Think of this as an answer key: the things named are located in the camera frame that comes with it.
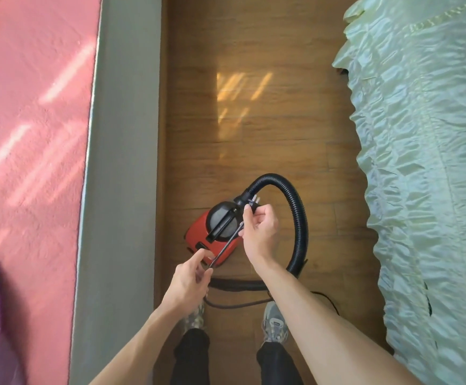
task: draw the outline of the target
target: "red vacuum cleaner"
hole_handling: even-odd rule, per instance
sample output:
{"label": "red vacuum cleaner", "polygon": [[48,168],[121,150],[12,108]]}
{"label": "red vacuum cleaner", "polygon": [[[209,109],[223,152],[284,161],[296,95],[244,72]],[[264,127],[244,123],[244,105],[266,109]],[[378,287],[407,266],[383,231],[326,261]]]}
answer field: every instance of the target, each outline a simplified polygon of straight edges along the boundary
{"label": "red vacuum cleaner", "polygon": [[[292,211],[295,243],[294,251],[286,269],[295,277],[298,277],[306,263],[308,222],[304,206],[296,189],[290,181],[279,174],[261,175],[233,201],[223,201],[199,217],[185,233],[185,240],[191,253],[195,253],[200,248],[210,250],[215,255],[215,259],[204,258],[205,264],[209,267],[222,265],[233,253],[240,241],[238,232],[241,231],[244,225],[243,212],[245,205],[250,205],[254,212],[259,201],[256,195],[268,185],[281,190]],[[267,286],[261,280],[212,278],[210,287],[222,291],[267,291]],[[205,302],[216,308],[232,309],[261,304],[262,302],[271,301],[271,299],[239,305],[213,304],[207,299],[205,299]]]}

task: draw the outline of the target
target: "brown floor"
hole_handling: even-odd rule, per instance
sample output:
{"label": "brown floor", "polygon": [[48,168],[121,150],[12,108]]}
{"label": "brown floor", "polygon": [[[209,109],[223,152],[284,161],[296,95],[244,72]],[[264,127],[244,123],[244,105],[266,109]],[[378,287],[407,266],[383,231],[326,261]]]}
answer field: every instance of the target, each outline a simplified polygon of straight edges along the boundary
{"label": "brown floor", "polygon": [[[217,202],[241,193],[258,175],[276,172],[299,191],[310,229],[301,281],[329,295],[343,317],[384,345],[383,299],[374,232],[366,228],[366,180],[347,78],[331,63],[344,43],[342,15],[355,0],[168,0],[165,227],[161,284],[184,262],[187,227]],[[278,259],[293,246],[282,194],[264,189],[281,221]],[[242,249],[216,275],[253,276]],[[263,293],[211,291],[238,303]],[[255,361],[262,305],[207,309],[212,383],[260,383]],[[169,383],[174,333],[160,355],[158,384]],[[305,380],[309,369],[288,349]]]}

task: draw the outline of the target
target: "person's right arm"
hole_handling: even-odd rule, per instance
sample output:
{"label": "person's right arm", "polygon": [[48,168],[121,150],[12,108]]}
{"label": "person's right arm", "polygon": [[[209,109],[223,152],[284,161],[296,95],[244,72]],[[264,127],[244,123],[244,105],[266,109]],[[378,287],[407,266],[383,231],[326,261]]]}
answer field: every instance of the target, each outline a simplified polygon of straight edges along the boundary
{"label": "person's right arm", "polygon": [[249,260],[267,285],[317,383],[419,385],[401,363],[319,302],[274,259],[278,220],[270,205],[244,211]]}

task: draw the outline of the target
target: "pant leg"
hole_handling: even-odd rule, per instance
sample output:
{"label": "pant leg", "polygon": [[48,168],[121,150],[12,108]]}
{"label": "pant leg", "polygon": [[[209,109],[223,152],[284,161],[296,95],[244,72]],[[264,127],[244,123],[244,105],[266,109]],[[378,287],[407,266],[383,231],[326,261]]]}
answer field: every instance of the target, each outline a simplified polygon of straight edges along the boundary
{"label": "pant leg", "polygon": [[256,358],[262,369],[262,385],[303,385],[294,360],[281,343],[263,343]]}
{"label": "pant leg", "polygon": [[172,369],[170,385],[209,385],[208,347],[210,338],[203,330],[185,332],[174,349],[176,364]]}

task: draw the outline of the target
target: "gray sneaker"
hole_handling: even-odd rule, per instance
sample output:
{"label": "gray sneaker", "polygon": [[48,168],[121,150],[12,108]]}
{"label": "gray sneaker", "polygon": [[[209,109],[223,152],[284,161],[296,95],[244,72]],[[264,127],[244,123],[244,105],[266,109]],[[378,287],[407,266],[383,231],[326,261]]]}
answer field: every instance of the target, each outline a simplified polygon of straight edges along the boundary
{"label": "gray sneaker", "polygon": [[275,302],[271,301],[265,307],[262,330],[265,334],[263,342],[277,342],[283,344],[288,339],[288,326],[285,318]]}
{"label": "gray sneaker", "polygon": [[183,332],[190,330],[191,328],[203,329],[204,327],[204,301],[187,317],[182,320]]}

